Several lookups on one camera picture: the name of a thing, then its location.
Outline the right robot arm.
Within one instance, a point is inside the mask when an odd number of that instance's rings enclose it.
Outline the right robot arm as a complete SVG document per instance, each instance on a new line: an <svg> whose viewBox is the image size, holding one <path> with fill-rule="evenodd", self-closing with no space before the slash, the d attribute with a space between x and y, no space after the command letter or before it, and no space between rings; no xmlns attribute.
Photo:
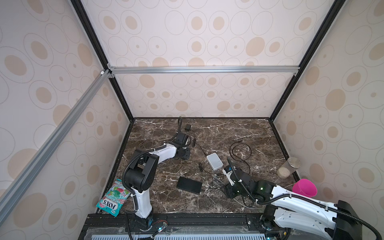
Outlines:
<svg viewBox="0 0 384 240"><path fill-rule="evenodd" d="M328 240L361 240L363 227L377 240L382 235L372 225L360 219L352 206L339 200L334 204L295 194L270 181L255 181L249 174L226 166L223 174L228 179L224 191L229 199L238 196L265 206L260 220L265 230L274 226L296 229Z"/></svg>

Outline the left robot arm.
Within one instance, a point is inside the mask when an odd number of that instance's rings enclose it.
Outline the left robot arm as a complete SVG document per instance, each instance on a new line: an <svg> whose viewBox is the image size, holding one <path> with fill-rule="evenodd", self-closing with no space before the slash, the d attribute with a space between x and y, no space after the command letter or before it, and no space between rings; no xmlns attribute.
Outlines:
<svg viewBox="0 0 384 240"><path fill-rule="evenodd" d="M142 229L148 230L153 224L149 188L154 182L158 164L173 158L190 158L192 140L183 133L182 123L183 118L179 117L175 135L161 146L148 150L136 149L123 172L122 184L134 199L135 221Z"/></svg>

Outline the black network switch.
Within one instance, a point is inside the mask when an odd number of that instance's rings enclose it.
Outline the black network switch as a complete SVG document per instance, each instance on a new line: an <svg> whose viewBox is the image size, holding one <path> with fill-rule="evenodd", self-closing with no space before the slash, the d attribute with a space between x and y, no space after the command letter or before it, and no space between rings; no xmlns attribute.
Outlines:
<svg viewBox="0 0 384 240"><path fill-rule="evenodd" d="M177 189L199 195L202 189L202 182L180 177L177 183Z"/></svg>

